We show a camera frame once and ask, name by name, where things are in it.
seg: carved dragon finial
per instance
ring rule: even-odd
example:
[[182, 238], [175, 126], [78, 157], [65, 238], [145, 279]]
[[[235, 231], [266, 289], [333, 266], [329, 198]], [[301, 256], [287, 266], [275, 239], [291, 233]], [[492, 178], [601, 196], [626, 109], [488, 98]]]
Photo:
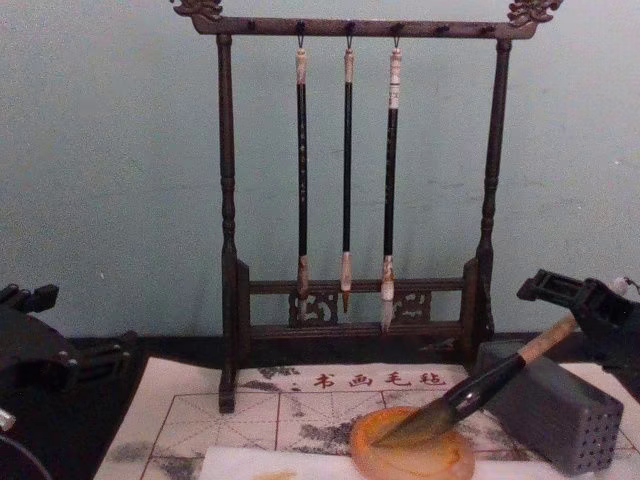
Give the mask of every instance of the carved dragon finial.
[[557, 10], [564, 0], [515, 0], [509, 5], [509, 23], [522, 27], [529, 22], [545, 23], [553, 18], [548, 10]]
[[222, 0], [178, 0], [181, 4], [173, 7], [178, 15], [193, 17], [201, 15], [208, 20], [219, 20], [222, 13]]

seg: felt mat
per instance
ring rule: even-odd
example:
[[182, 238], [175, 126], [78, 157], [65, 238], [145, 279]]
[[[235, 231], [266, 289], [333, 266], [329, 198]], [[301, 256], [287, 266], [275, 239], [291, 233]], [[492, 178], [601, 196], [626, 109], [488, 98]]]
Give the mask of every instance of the felt mat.
[[[599, 366], [563, 366], [625, 404], [614, 465], [640, 462], [640, 406]], [[152, 358], [95, 478], [196, 480], [209, 447], [344, 456], [360, 416], [385, 407], [424, 405], [465, 377], [461, 366], [437, 364], [247, 369], [239, 373], [235, 413], [221, 415], [219, 370]], [[482, 411], [458, 430], [472, 442], [479, 465], [544, 465]]]

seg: black brush handle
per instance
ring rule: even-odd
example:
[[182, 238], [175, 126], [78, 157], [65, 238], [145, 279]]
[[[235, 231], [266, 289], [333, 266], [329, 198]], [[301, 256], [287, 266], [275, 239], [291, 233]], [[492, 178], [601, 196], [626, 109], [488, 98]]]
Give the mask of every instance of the black brush handle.
[[344, 84], [344, 189], [342, 209], [342, 251], [348, 252], [351, 241], [351, 107], [353, 84]]
[[298, 255], [307, 254], [307, 100], [306, 85], [298, 93]]
[[526, 366], [524, 358], [514, 353], [479, 376], [469, 377], [443, 395], [455, 410], [458, 422], [487, 403]]
[[384, 189], [384, 255], [393, 255], [393, 203], [396, 183], [398, 109], [390, 108], [387, 122], [387, 169]]

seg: wooden post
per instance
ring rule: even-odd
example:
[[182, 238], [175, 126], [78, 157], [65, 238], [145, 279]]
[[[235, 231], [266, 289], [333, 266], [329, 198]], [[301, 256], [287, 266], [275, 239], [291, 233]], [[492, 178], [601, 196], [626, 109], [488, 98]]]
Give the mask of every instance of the wooden post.
[[491, 107], [491, 122], [489, 126], [489, 144], [487, 147], [487, 164], [484, 177], [484, 202], [482, 203], [482, 222], [480, 242], [476, 250], [478, 259], [478, 314], [484, 331], [478, 329], [478, 336], [474, 339], [477, 345], [483, 340], [491, 338], [494, 331], [491, 315], [491, 276], [493, 273], [493, 246], [491, 233], [493, 232], [493, 217], [496, 212], [496, 190], [498, 189], [498, 175], [500, 174], [500, 157], [502, 153], [502, 132], [504, 130], [504, 112], [507, 99], [507, 77], [509, 73], [509, 53], [511, 40], [498, 40], [496, 45], [496, 75], [493, 84], [493, 104]]
[[221, 413], [235, 408], [238, 371], [237, 283], [238, 253], [234, 240], [235, 151], [233, 145], [233, 94], [231, 83], [231, 35], [218, 35], [218, 109], [220, 115], [220, 184], [222, 186], [222, 328], [224, 365], [220, 378]]

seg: brush bristles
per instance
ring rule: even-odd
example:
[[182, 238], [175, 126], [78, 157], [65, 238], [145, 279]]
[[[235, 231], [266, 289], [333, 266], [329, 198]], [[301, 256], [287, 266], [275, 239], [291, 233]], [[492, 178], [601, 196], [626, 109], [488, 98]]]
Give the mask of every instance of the brush bristles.
[[382, 302], [382, 332], [387, 333], [393, 320], [393, 302]]

